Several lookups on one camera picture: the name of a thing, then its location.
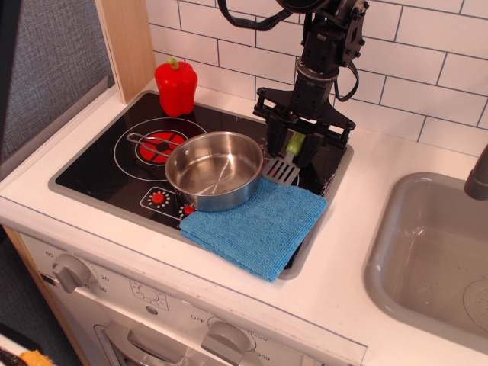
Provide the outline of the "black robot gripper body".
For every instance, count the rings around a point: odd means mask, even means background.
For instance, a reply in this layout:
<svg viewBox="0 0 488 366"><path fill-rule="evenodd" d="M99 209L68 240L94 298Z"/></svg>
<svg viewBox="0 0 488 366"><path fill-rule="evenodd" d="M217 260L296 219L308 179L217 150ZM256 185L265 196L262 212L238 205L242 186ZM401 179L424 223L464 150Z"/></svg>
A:
<svg viewBox="0 0 488 366"><path fill-rule="evenodd" d="M355 123L338 112L329 102L332 87L337 86L339 67L316 72L305 63L296 64L294 89L282 91L259 88L254 114L276 120L302 134L317 134L332 144L346 144Z"/></svg>

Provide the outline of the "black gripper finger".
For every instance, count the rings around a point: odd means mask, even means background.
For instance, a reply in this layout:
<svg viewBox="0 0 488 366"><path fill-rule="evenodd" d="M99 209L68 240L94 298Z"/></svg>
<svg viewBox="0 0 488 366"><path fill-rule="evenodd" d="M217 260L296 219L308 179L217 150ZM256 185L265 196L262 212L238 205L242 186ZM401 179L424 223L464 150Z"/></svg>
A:
<svg viewBox="0 0 488 366"><path fill-rule="evenodd" d="M277 156L281 151L287 137L288 124L281 120L268 118L267 126L267 150L270 156Z"/></svg>
<svg viewBox="0 0 488 366"><path fill-rule="evenodd" d="M298 167L308 166L314 156L319 152L319 149L327 142L323 135L307 134L301 147L301 151L296 158Z"/></svg>

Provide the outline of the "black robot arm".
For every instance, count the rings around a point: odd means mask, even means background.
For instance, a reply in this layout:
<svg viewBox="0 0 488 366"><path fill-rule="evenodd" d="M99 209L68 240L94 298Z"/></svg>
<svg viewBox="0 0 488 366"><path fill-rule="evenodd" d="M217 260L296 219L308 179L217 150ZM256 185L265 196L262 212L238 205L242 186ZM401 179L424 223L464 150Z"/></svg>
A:
<svg viewBox="0 0 488 366"><path fill-rule="evenodd" d="M306 14L303 26L303 52L296 62L297 77L291 91L259 88L255 115L265 119L267 149L277 156L289 131L304 136L303 145L294 157L294 164L309 165L319 149L327 144L344 148L355 123L338 112L329 100L335 95L347 101L357 91L352 88L341 95L339 70L358 70L353 63L361 55L365 40L364 18L369 8L366 1L285 1L287 10Z"/></svg>

